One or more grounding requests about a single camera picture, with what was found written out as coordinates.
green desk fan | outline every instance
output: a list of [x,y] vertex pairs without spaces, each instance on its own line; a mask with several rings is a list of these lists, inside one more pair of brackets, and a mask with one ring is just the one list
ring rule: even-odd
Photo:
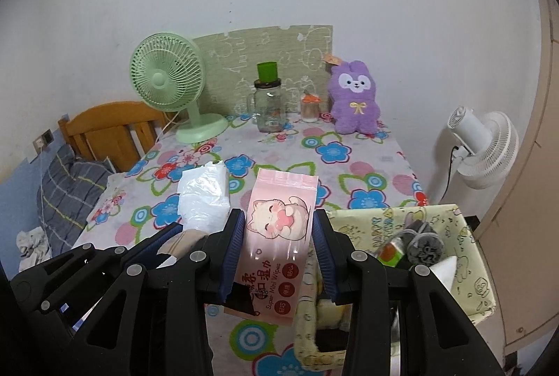
[[130,80],[141,99],[164,112],[188,111],[188,121],[177,128],[177,141],[199,143],[227,128],[227,120],[214,113],[200,115],[196,101],[206,73],[194,42],[170,33],[143,40],[130,60]]

plaid pillow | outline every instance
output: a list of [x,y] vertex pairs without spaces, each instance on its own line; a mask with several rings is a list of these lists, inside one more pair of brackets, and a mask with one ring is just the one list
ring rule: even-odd
[[38,219],[52,256],[72,248],[110,174],[103,162],[76,157],[70,145],[58,150],[37,192]]

yellow bow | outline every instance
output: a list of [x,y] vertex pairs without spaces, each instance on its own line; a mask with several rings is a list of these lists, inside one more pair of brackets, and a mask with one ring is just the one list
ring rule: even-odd
[[356,115],[357,113],[361,113],[362,115],[364,115],[365,113],[363,113],[363,108],[367,108],[367,104],[365,102],[351,102],[349,106],[351,106],[351,108],[355,108],[355,111],[353,112],[354,115]]

white plastic bag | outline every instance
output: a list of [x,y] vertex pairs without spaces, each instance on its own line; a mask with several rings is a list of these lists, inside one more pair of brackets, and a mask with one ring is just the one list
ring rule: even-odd
[[223,231],[229,215],[229,174],[225,164],[208,162],[182,172],[178,213],[185,230]]

mason jar handle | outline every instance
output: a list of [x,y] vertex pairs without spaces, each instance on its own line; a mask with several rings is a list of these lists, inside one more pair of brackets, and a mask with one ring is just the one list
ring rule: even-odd
[[256,103],[254,101],[254,93],[249,93],[247,95],[247,114],[251,116],[253,124],[256,124]]

